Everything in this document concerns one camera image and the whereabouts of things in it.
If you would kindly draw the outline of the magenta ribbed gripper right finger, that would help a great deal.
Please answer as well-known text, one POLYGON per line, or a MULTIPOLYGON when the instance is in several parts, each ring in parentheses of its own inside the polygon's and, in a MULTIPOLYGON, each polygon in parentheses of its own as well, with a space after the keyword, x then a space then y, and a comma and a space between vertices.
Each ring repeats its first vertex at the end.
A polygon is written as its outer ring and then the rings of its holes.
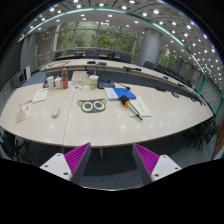
POLYGON ((157 155, 138 144, 133 145, 132 154, 144 185, 181 170, 168 155, 157 155))

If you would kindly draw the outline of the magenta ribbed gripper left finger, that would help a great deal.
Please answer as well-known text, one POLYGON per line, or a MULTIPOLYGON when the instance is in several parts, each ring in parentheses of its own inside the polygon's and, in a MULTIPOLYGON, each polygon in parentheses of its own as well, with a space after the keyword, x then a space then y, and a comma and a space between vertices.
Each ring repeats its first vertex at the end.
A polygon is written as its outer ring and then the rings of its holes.
POLYGON ((83 176, 90 154, 91 144, 86 143, 66 154, 56 153, 41 166, 41 169, 78 184, 83 176))

